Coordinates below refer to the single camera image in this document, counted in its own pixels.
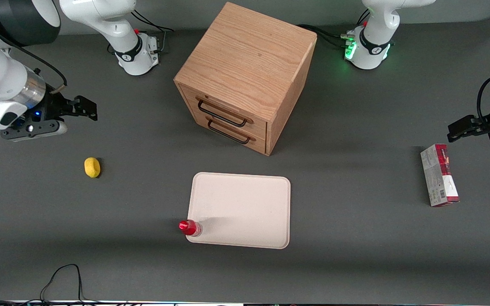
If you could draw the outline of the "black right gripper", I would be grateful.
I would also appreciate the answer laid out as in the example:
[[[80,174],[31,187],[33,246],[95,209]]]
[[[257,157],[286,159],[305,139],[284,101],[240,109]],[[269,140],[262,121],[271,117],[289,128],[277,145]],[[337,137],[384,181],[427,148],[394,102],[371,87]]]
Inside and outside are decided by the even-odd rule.
[[[32,121],[42,122],[45,120],[63,121],[63,116],[86,117],[97,121],[97,104],[84,96],[75,96],[66,99],[62,93],[51,94],[54,89],[46,85],[46,94],[33,109]]]

